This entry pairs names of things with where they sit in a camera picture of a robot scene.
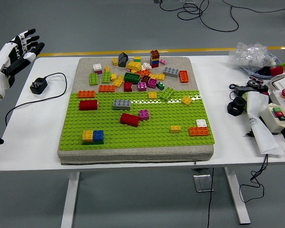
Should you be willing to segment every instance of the black power adapter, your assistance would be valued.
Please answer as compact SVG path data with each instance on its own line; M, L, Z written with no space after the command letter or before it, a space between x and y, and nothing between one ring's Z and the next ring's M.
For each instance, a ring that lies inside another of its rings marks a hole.
M29 87L34 94L42 94L43 90L47 87L48 83L45 78L37 78Z

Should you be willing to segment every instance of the table foot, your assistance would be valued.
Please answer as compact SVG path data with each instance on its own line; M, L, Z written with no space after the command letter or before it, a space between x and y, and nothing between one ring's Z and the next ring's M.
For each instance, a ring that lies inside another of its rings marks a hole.
M61 228L71 228L73 224L74 210L77 197L80 172L71 172L68 174L68 187L66 194L65 208L61 221Z
M246 209L245 203L241 200L243 198L241 191L239 190L238 179L234 169L224 167L226 177L228 180L229 188L233 198L234 206L237 211L237 218L240 225L250 224L249 215Z

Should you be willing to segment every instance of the magenta brick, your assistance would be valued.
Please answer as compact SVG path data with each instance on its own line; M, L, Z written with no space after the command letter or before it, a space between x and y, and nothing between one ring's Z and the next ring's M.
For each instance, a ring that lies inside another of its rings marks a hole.
M94 73L97 73L98 75L101 75L103 73L102 70L97 70L97 71L94 71Z
M150 119L148 109L140 110L139 116L140 116L141 120L149 120Z
M157 84L157 80L153 79L153 78L150 78L150 80L148 82L148 87L155 89L156 88L156 84Z
M145 82L139 82L138 83L138 91L147 91L147 85Z
M167 61L166 61L166 60L163 60L163 59L160 59L160 63L163 64L163 65L166 65L166 64L167 64Z

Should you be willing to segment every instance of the white robotic arm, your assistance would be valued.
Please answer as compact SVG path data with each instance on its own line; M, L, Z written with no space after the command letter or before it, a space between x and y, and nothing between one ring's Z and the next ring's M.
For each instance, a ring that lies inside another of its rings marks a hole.
M5 90L10 88L15 81L15 75L34 61L44 47L38 43L39 36L29 37L36 32L31 29L20 33L0 51L0 101L5 96Z

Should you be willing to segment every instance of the pink brick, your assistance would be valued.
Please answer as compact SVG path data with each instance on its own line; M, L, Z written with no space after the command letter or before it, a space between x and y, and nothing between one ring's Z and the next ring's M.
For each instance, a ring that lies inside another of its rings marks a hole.
M149 120L150 119L148 109L140 110L139 116L140 116L141 120Z

